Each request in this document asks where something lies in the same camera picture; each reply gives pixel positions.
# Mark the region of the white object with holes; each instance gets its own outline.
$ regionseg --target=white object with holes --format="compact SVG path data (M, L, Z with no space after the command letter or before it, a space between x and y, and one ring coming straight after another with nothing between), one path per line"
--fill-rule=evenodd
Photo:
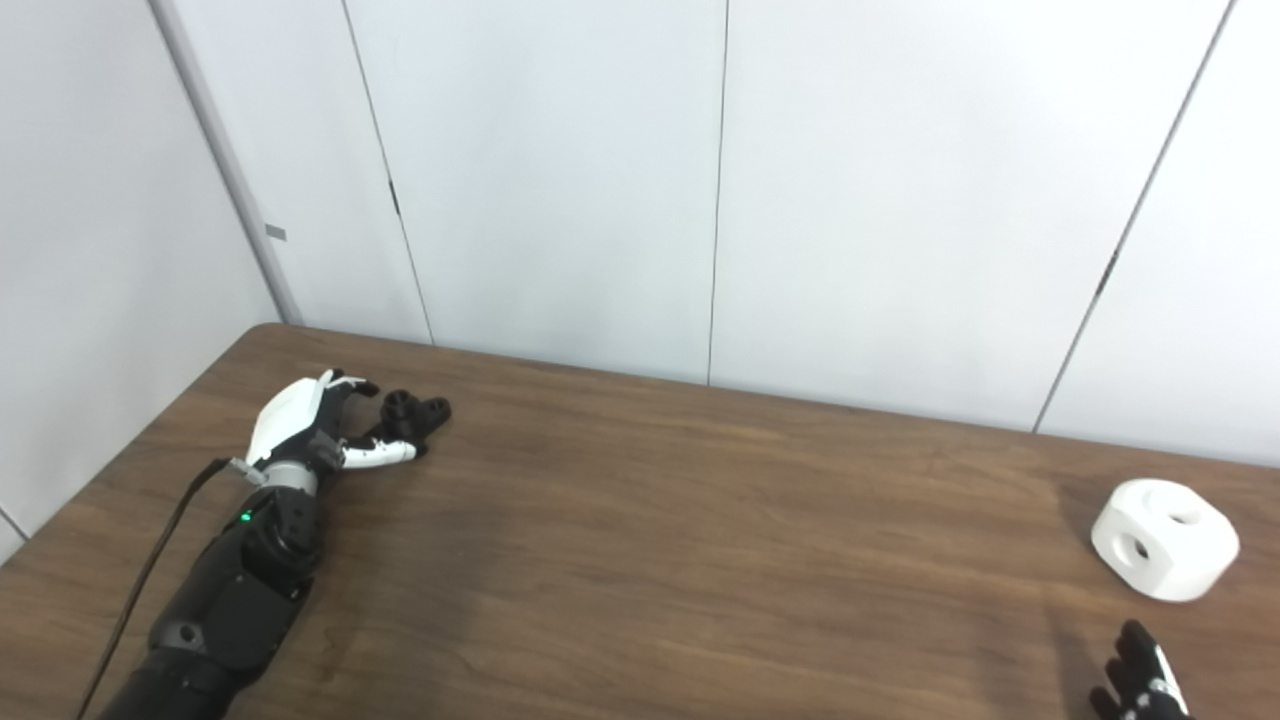
M1224 6L733 3L712 382L1030 429Z
M1226 515L1192 488L1143 478L1111 493L1093 525L1093 548L1142 594L1188 602L1235 561L1240 538Z
M342 3L161 9L302 323L429 342Z
M705 382L723 0L353 0L440 345Z
M1280 466L1276 37L1236 4L1042 432Z

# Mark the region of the robotic hand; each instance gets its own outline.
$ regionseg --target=robotic hand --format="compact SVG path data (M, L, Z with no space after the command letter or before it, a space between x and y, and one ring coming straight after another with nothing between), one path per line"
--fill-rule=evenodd
M1101 720L1192 720L1165 652L1137 620L1116 641L1119 659L1107 662L1107 678L1120 701L1106 688L1093 688L1089 702Z
M246 459L229 461L256 489L156 619L146 659L101 720L218 720L262 675L320 564L325 480L343 469L421 457L426 436L449 419L443 397L420 401L401 389L384 398L380 423L340 437L347 398L378 392L334 369L294 382L262 407Z

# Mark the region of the black forearm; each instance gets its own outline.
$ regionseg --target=black forearm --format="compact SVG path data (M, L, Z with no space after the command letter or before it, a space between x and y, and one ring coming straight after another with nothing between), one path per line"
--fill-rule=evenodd
M100 720L218 720L256 682L319 562L315 497L261 489L205 548L156 619L150 652Z

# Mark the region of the black cable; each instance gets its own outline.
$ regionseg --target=black cable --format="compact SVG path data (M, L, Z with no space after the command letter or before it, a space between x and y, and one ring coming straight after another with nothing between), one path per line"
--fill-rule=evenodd
M120 616L115 620L115 628L111 629L111 637L106 641L106 648L102 650L102 657L97 661L97 667L93 669L93 676L90 679L88 689L84 691L84 698L81 700L79 710L76 712L76 720L83 720L84 714L88 711L90 702L93 701L93 693L97 691L97 684L102 682L102 674L106 673L108 664L111 662L111 656L115 653L115 646L120 644L120 635L124 634L124 626L129 624L129 615L133 614L133 606L138 602L138 596L142 594L142 587L147 584L147 577L151 575L151 569L155 568L156 560L160 553L164 552L164 546L169 544L169 537L173 536L173 530L178 527L178 521L182 520L182 514L187 510L187 505L191 503L191 498L196 497L200 488L205 487L209 478L216 475L227 464L230 462L229 457L220 457L209 464L207 468L200 471L198 475L191 479L191 484L178 498L178 505L173 509L173 515L169 516L169 524L164 527L160 532L160 537L156 539L155 547L151 548L151 555L147 556L146 562L142 564L142 569L138 570L138 577L133 580L133 587L129 589L129 596L124 600L124 607L120 609Z

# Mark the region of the black fingertip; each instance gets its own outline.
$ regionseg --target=black fingertip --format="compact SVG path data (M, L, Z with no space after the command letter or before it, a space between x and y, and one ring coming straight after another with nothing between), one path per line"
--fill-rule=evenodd
M1107 661L1106 671L1107 679L1111 680L1111 687L1116 689L1116 694L1121 698L1137 694L1133 674L1124 662L1111 659Z
M1151 657L1151 651L1147 651L1133 642L1129 637L1123 637L1116 641L1116 655L1120 656L1120 661L1133 669L1134 673L1142 674L1151 665L1148 660Z
M1147 626L1137 620L1125 620L1124 626L1120 628L1120 637L1130 638L1144 647L1153 647L1156 644L1156 639L1147 632Z
M1111 697L1106 688L1093 688L1089 691L1089 705L1098 714L1100 720L1120 720L1120 703Z

